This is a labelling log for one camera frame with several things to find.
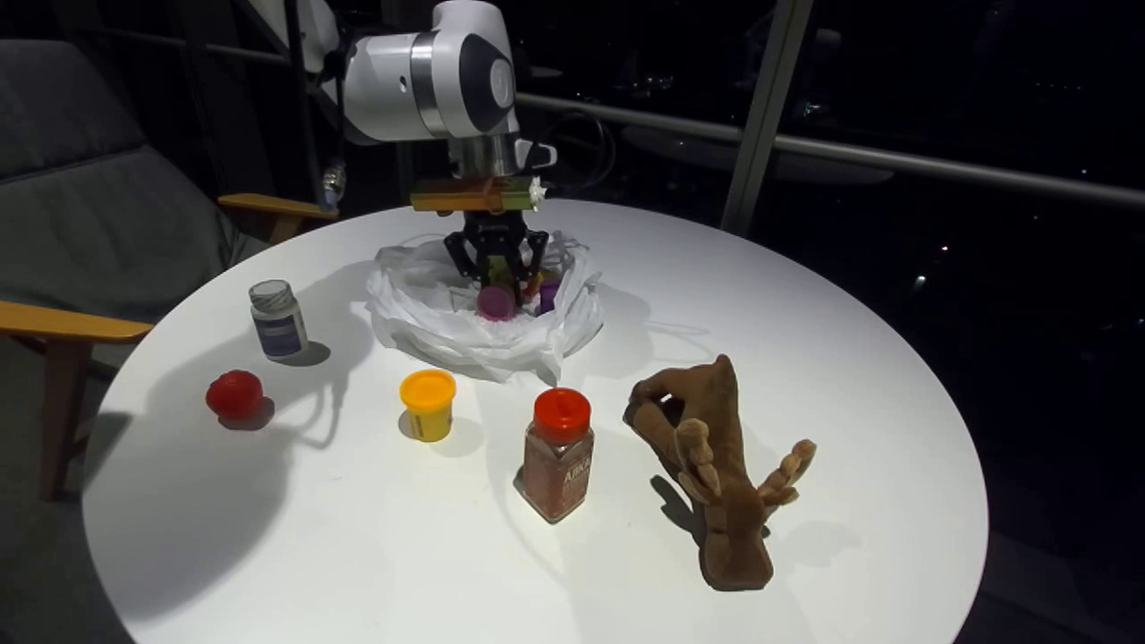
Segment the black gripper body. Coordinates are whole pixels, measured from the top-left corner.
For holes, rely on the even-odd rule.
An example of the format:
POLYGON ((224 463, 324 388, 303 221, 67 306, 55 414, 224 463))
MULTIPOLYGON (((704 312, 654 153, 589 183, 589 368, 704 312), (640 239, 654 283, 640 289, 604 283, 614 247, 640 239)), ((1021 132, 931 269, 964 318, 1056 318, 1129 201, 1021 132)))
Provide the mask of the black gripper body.
POLYGON ((507 266, 536 266, 546 257, 548 238, 530 228, 519 213, 470 213, 463 228, 445 239, 457 266, 486 266, 505 257, 507 266))

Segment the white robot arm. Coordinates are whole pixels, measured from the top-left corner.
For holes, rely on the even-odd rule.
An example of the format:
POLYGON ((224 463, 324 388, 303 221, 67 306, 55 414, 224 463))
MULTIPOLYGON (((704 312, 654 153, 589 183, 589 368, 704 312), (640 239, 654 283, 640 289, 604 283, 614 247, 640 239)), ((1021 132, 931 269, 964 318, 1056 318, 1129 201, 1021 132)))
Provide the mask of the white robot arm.
POLYGON ((482 289, 530 302, 546 280, 548 238, 523 221, 548 191, 523 172, 516 63, 491 0, 439 0, 426 33, 339 35, 333 12, 308 6, 314 59, 333 74, 339 117, 370 142, 439 139, 454 172, 426 178, 407 204, 463 215, 445 239, 454 269, 482 289))

